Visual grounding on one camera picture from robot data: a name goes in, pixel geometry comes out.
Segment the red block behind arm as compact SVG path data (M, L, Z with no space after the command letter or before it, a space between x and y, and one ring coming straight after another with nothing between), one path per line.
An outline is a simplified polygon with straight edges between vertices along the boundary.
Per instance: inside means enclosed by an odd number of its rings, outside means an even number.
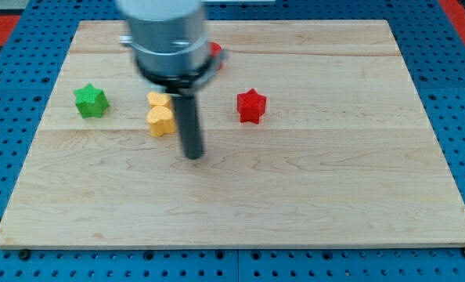
M222 47L216 42L210 42L209 46L212 63L215 66L215 70L219 71L222 69Z

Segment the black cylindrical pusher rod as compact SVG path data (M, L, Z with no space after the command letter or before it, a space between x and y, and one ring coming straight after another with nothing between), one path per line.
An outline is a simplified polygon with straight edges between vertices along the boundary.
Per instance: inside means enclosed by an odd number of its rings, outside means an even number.
M175 120L186 158L196 160L204 154L198 108L194 96L172 95Z

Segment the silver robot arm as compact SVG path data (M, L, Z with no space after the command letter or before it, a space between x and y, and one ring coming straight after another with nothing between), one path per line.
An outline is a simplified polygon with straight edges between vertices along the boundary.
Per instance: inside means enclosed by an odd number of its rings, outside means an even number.
M139 73L169 94L184 155L204 155L196 101L224 59L211 53L201 0L117 0L128 34L121 42L134 52Z

